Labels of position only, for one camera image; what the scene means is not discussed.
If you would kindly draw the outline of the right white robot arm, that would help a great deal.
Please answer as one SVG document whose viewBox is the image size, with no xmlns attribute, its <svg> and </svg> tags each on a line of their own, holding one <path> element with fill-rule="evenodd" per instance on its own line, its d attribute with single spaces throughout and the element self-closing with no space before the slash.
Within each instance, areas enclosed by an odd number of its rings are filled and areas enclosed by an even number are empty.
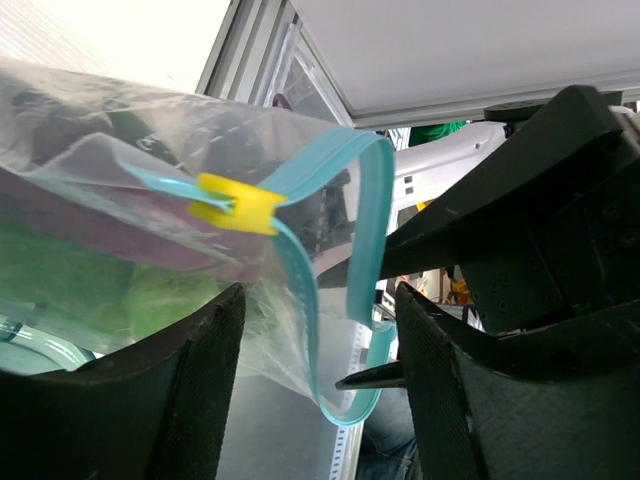
<svg viewBox="0 0 640 480">
<path fill-rule="evenodd" d="M 483 329 L 436 328 L 509 377 L 639 384 L 639 128 L 589 86 L 402 150 L 385 278 L 458 266 Z"/>
</svg>

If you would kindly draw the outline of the clear zip top bag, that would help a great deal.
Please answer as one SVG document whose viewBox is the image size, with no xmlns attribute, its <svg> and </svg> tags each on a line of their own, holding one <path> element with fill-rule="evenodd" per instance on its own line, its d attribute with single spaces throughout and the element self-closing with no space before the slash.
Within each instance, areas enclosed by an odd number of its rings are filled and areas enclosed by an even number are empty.
<svg viewBox="0 0 640 480">
<path fill-rule="evenodd" d="M 3 59 L 1 328 L 109 354 L 240 283 L 243 370 L 358 424 L 393 177 L 372 132 Z"/>
</svg>

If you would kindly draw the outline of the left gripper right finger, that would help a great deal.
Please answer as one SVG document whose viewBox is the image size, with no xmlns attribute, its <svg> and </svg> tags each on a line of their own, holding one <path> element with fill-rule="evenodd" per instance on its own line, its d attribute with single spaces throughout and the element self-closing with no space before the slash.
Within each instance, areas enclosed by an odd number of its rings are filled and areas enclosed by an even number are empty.
<svg viewBox="0 0 640 480">
<path fill-rule="evenodd" d="M 424 478 L 638 477 L 637 302 L 492 336 L 402 285 L 396 320 Z"/>
</svg>

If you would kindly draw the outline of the green bell pepper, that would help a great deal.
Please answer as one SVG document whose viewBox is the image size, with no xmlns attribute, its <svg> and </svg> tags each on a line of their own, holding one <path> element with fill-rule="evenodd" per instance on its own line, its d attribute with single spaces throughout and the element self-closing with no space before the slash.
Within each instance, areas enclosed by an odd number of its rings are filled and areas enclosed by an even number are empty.
<svg viewBox="0 0 640 480">
<path fill-rule="evenodd" d="M 123 300 L 133 264 L 1 221 L 1 310 L 86 349 L 131 340 Z"/>
</svg>

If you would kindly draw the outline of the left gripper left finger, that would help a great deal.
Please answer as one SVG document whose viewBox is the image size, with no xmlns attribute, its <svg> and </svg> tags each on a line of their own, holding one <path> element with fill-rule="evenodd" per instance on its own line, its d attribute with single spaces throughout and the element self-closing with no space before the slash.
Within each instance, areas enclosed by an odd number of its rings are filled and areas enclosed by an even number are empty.
<svg viewBox="0 0 640 480">
<path fill-rule="evenodd" d="M 233 284 L 77 370 L 1 376 L 5 479 L 212 479 L 245 319 Z"/>
</svg>

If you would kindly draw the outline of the light green custard apple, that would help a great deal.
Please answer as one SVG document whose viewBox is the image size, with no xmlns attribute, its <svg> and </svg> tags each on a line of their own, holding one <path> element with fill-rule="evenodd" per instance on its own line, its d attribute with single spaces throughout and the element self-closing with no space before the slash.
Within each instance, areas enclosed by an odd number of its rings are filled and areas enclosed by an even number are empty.
<svg viewBox="0 0 640 480">
<path fill-rule="evenodd" d="M 147 337 L 199 310 L 231 286 L 206 272 L 180 273 L 137 266 L 123 299 L 136 338 Z M 267 281 L 246 284 L 244 337 L 270 337 L 287 307 L 279 286 Z"/>
</svg>

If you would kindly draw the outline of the purple eggplant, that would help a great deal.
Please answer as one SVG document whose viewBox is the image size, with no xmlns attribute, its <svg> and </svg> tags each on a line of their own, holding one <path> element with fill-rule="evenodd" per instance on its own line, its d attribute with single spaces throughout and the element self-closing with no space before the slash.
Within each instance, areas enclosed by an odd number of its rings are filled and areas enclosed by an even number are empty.
<svg viewBox="0 0 640 480">
<path fill-rule="evenodd" d="M 192 217 L 185 200 L 145 188 L 128 167 L 184 173 L 102 133 L 64 142 L 1 145 L 1 211 L 48 234 L 122 260 L 174 271 L 211 269 L 251 281 L 271 248 L 268 238 L 222 230 Z"/>
</svg>

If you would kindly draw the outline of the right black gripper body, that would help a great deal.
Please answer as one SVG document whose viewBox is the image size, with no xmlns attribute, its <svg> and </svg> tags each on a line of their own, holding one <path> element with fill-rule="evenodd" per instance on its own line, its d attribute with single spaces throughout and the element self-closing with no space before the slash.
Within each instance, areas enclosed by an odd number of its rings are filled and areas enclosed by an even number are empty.
<svg viewBox="0 0 640 480">
<path fill-rule="evenodd" d="M 485 331 L 497 334 L 595 313 L 639 296 L 639 131 L 580 149 L 524 211 L 473 233 L 461 270 Z"/>
</svg>

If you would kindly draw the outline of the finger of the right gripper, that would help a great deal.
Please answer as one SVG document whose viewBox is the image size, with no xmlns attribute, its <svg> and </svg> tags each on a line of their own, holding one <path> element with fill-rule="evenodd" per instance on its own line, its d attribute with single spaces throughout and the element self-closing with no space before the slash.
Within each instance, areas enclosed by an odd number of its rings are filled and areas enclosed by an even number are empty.
<svg viewBox="0 0 640 480">
<path fill-rule="evenodd" d="M 405 388 L 403 364 L 394 361 L 350 374 L 335 383 L 338 390 Z"/>
<path fill-rule="evenodd" d="M 506 141 L 469 173 L 387 238 L 383 279 L 459 263 L 474 249 L 466 233 L 524 211 L 529 188 L 536 189 L 580 149 L 618 133 L 612 107 L 619 92 L 572 85 L 536 107 L 486 109 L 487 120 L 510 127 Z"/>
</svg>

